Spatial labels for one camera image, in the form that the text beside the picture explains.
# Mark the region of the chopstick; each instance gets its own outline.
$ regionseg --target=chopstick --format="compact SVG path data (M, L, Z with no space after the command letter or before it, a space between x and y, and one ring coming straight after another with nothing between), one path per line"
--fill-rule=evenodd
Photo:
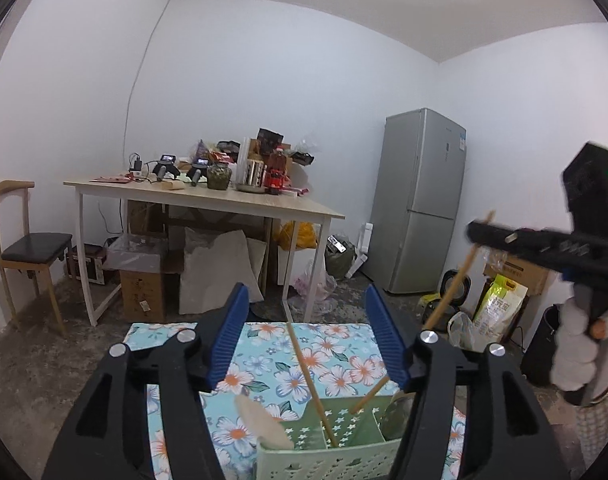
M295 331L293 330L293 325L289 321L286 323L286 328L289 330L290 341L293 343L293 349L295 350L295 355L297 356L297 362L299 363L299 367L302 370L304 375L304 380L306 381L306 386L310 391L311 397L313 397L313 403L315 405L315 410L317 411L317 415L319 416L322 424L324 425L324 429L326 430L326 434L328 435L328 439L331 441L331 446L338 447L337 439L335 438L335 434L331 429L330 422L328 422L328 418L326 417L324 405L317 394L317 390L315 389L315 383L310 376L310 372L308 371L308 367L304 361L304 356L302 354L302 349L299 347L299 342L297 341L297 337L295 336Z

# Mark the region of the green plastic basket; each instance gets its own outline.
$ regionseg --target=green plastic basket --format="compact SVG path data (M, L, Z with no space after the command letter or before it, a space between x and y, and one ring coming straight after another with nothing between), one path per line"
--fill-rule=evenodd
M283 422L295 444L293 451L257 446L257 480L368 480L389 473L400 439L386 441L379 422L390 396L374 397L359 413L349 408L359 399L321 399L325 414L338 440L330 447L312 402L299 420Z

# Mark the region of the plastic bag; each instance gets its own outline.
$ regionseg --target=plastic bag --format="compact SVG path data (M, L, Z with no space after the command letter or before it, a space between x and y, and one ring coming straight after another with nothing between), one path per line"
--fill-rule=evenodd
M495 272L502 272L504 264L506 263L507 254L504 251L498 251L497 249L485 248L486 254L484 255L484 261L493 269Z
M277 243L285 250L290 251L290 241L293 237L293 226L295 222L288 222L281 228L277 236ZM311 222L302 222L297 230L297 248L314 249L317 247L317 234Z
M304 139L300 140L295 145L295 152L300 153L320 153L322 151L321 144L317 140L317 136L314 134L309 134Z
M311 259L306 266L306 272L295 280L295 290L303 299L306 299L308 295L308 284L310 283L312 273L313 260ZM335 288L337 288L335 278L328 274L325 268L322 269L322 277L317 284L317 290L315 291L315 302L324 301L333 293Z
M526 297L527 288L497 274L473 320L476 330L489 343L499 341L508 330Z
M202 139L199 139L199 142L191 147L191 163L197 164L200 160L209 160L209 152L210 150L206 143Z
M326 271L334 277L336 280L341 280L353 265L355 259L355 246L350 243L347 237L341 235L335 235L335 238L340 242L346 250L343 253L339 251L333 252L329 249L329 245L326 245L324 251L324 261L326 264Z
M294 296L289 299L291 309L299 314L304 314L306 311L306 300L301 296ZM328 298L324 301L316 301L313 303L313 311L319 314L329 314L337 306L337 300Z
M450 318L447 332L449 343L464 350L483 352L488 343L464 312L458 312Z

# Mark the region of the metal bolt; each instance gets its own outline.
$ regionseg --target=metal bolt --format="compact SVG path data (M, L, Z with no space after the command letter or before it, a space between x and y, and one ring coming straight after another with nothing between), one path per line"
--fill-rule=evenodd
M433 343L437 343L437 339L439 339L439 336L433 332L433 330L424 330L421 334L420 334L420 339L422 341L424 341L426 344L433 344Z
M117 343L116 345L110 347L108 353L112 357L121 357L123 354L126 353L126 345L124 345L123 343Z
M492 343L488 351L497 357L502 357L504 354L506 354L506 348L504 348L499 343Z
M196 337L197 334L195 331L187 328L186 330L182 330L177 334L177 341L180 343L190 343L191 341L194 341Z

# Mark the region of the plastic storage bin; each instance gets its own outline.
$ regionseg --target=plastic storage bin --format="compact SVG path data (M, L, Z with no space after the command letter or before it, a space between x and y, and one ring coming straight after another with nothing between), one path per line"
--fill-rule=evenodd
M257 480L367 480L388 475L400 439L386 441L379 422L390 396L375 397L356 415L356 397L321 399L340 447L330 447L312 402L299 420L283 422L293 451L257 447Z
M109 247L104 268L131 272L161 272L168 252L163 238L123 234Z

